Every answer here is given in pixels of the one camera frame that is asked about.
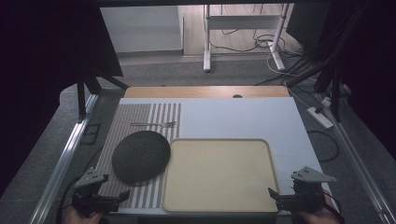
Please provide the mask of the white table board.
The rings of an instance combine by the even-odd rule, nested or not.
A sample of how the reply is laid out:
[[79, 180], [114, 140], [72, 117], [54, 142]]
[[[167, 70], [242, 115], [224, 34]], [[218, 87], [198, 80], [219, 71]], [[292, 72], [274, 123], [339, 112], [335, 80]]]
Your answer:
[[[179, 137], [176, 139], [262, 139], [270, 149], [278, 191], [292, 192], [291, 175], [305, 166], [319, 169], [317, 156], [294, 100], [275, 98], [123, 98], [119, 105], [181, 104]], [[128, 215], [268, 215], [275, 213], [170, 212], [160, 209], [134, 209]]]

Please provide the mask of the wooden desk top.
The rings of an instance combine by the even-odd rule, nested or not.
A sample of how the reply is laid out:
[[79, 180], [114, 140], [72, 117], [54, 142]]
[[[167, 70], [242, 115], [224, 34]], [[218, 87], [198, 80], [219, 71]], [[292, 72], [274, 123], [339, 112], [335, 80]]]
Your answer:
[[131, 87], [124, 98], [242, 98], [289, 97], [282, 86]]

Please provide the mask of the black rectangular frame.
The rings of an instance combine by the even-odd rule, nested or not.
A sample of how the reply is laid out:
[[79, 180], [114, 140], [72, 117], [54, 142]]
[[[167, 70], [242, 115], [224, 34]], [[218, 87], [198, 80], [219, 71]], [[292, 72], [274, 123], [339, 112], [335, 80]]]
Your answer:
[[89, 124], [80, 140], [82, 145], [94, 145], [96, 143], [97, 137], [99, 135], [101, 129], [100, 124]]

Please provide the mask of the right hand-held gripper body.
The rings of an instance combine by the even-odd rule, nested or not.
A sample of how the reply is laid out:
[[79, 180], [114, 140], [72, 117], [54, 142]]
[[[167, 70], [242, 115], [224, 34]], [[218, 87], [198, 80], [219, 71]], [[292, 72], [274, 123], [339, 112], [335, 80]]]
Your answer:
[[335, 182], [336, 178], [305, 166], [291, 175], [292, 195], [276, 193], [278, 210], [315, 213], [326, 204], [323, 183]]

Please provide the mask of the person's left hand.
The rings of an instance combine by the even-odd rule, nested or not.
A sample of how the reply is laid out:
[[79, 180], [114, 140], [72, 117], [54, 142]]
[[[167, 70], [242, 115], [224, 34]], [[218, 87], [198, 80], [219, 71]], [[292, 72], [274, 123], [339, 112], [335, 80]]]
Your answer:
[[94, 213], [91, 217], [84, 217], [73, 206], [70, 206], [64, 218], [64, 224], [99, 224], [103, 217], [101, 213]]

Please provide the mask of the black stand with panel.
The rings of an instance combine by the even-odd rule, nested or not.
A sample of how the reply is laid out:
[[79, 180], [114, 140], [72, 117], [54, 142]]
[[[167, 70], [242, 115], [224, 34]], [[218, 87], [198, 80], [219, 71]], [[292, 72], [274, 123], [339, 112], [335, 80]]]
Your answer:
[[117, 77], [122, 77], [120, 63], [100, 8], [81, 7], [78, 14], [78, 28], [81, 34], [78, 47], [78, 121], [82, 122], [87, 117], [84, 87], [92, 94], [99, 94], [102, 87], [97, 80], [98, 77], [122, 90], [127, 90], [129, 86], [117, 80]]

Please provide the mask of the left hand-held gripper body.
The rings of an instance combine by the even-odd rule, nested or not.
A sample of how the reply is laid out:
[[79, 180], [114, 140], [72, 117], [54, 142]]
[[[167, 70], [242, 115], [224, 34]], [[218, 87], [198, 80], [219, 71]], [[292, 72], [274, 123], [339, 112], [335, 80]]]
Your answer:
[[117, 212], [120, 199], [99, 194], [99, 189], [107, 180], [108, 175], [100, 175], [93, 167], [89, 168], [75, 184], [72, 206], [84, 217], [91, 217], [94, 213]]

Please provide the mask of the white standing desk frame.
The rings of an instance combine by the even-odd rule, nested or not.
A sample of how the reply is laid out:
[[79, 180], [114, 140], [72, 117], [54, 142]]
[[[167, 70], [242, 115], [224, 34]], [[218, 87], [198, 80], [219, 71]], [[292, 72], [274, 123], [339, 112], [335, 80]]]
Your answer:
[[247, 30], [247, 29], [275, 29], [274, 38], [269, 41], [269, 50], [276, 68], [284, 71], [285, 66], [280, 59], [277, 44], [280, 40], [283, 25], [285, 24], [290, 5], [284, 4], [279, 15], [238, 15], [223, 16], [211, 15], [210, 5], [204, 5], [204, 25], [205, 25], [205, 49], [204, 49], [204, 71], [211, 70], [211, 47], [210, 32], [214, 30]]

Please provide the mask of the grey striped rectangular placemat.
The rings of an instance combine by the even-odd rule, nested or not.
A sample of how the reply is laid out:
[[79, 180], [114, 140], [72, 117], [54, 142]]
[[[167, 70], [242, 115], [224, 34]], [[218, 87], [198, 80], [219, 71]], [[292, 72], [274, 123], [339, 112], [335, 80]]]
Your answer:
[[[154, 131], [162, 134], [168, 141], [179, 137], [181, 118], [181, 104], [153, 103], [119, 105], [109, 132], [104, 148], [96, 165], [96, 170], [103, 175], [108, 175], [108, 180], [99, 190], [104, 196], [118, 196], [121, 192], [130, 191], [128, 200], [120, 204], [120, 210], [131, 212], [134, 209], [160, 209], [162, 205], [164, 174], [158, 175], [150, 181], [133, 187], [119, 179], [113, 171], [112, 154], [118, 143], [131, 133], [138, 131]], [[130, 126], [130, 123], [160, 123], [175, 121], [173, 128], [159, 126]]]

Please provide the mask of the black round plate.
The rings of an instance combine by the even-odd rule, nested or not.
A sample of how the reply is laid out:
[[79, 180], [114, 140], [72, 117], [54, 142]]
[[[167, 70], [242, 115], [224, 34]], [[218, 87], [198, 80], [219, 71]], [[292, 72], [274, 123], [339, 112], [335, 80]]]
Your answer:
[[112, 155], [114, 173], [129, 185], [160, 175], [171, 157], [167, 139], [153, 131], [139, 131], [123, 138]]

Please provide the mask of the white power strip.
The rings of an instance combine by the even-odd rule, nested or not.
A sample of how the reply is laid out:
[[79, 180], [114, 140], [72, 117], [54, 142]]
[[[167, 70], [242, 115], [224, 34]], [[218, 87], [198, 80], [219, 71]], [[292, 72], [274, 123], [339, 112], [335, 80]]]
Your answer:
[[319, 109], [309, 107], [306, 112], [317, 121], [325, 130], [329, 130], [333, 127], [333, 124], [320, 112]]

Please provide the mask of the beige plastic tray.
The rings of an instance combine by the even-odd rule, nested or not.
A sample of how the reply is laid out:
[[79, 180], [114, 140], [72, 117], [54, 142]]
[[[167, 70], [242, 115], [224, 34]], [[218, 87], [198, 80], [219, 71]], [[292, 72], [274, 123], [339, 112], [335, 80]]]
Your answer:
[[277, 190], [262, 139], [176, 139], [163, 187], [170, 212], [275, 213]]

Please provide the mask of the aluminium rail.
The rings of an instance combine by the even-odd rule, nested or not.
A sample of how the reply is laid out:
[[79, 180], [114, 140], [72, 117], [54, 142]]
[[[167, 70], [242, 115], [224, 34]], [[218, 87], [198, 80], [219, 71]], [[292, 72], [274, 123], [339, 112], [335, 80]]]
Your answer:
[[60, 189], [65, 174], [70, 166], [71, 160], [74, 157], [79, 140], [85, 131], [98, 98], [98, 94], [91, 94], [88, 97], [87, 103], [85, 104], [86, 115], [83, 117], [82, 121], [78, 121], [75, 124], [73, 131], [69, 135], [69, 138], [64, 146], [64, 150], [53, 169], [49, 181], [43, 190], [43, 193], [35, 207], [33, 214], [30, 217], [28, 224], [44, 224], [45, 219], [49, 214], [51, 205], [55, 200], [57, 192]]
[[329, 107], [325, 106], [322, 111], [333, 123], [333, 129], [341, 141], [341, 145], [382, 223], [396, 224], [396, 215], [393, 213], [380, 187], [375, 183], [373, 176], [361, 159], [343, 124], [333, 116]]

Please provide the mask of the silver metal fork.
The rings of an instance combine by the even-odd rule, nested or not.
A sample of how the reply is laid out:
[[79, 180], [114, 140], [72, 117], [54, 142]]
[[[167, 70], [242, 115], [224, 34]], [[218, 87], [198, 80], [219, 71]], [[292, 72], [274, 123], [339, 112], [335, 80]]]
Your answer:
[[167, 121], [167, 122], [160, 122], [160, 123], [130, 123], [130, 126], [159, 126], [162, 128], [173, 128], [176, 126], [175, 121]]

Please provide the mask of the person's right hand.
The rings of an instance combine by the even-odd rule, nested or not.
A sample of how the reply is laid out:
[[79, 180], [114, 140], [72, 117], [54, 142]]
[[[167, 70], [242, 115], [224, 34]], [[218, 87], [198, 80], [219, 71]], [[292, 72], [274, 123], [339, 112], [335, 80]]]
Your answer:
[[326, 207], [315, 213], [297, 212], [307, 224], [340, 224], [339, 218]]

